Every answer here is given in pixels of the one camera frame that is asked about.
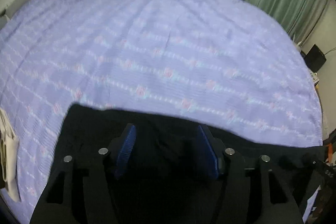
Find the black pants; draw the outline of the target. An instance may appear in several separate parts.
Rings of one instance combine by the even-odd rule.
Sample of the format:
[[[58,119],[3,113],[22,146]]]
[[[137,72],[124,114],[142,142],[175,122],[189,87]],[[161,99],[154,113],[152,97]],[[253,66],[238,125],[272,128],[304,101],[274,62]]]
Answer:
[[[96,110],[72,105],[64,118],[54,162],[88,147],[108,147],[127,124],[137,137],[124,172],[110,186],[116,199],[112,223],[216,223],[221,184],[210,178],[197,153],[197,128],[205,125],[225,147],[250,161],[268,155],[287,184],[303,217],[304,156],[322,160],[321,146],[309,148],[258,144],[195,121],[124,110]]]

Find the white folded garment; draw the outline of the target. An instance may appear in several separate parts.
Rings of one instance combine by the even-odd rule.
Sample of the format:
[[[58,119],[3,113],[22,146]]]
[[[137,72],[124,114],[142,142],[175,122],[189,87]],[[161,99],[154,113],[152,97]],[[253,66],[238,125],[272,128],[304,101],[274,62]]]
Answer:
[[[17,154],[19,138],[13,130],[5,110],[1,109],[1,176],[7,194],[20,201],[17,183]]]

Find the black speaker box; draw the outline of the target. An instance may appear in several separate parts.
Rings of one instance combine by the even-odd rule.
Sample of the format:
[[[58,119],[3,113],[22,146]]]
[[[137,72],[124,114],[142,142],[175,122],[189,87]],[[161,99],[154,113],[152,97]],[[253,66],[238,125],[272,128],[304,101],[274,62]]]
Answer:
[[[317,73],[324,63],[326,63],[325,54],[314,44],[310,51],[304,57],[307,67],[314,73]]]

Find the purple floral bed sheet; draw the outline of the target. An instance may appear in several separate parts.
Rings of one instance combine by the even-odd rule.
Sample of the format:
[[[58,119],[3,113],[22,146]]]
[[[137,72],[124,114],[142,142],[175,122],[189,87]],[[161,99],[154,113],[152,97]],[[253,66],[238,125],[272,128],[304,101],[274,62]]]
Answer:
[[[267,144],[322,144],[308,68],[272,17],[243,0],[31,0],[1,30],[1,108],[19,137],[29,223],[67,109],[161,113]]]

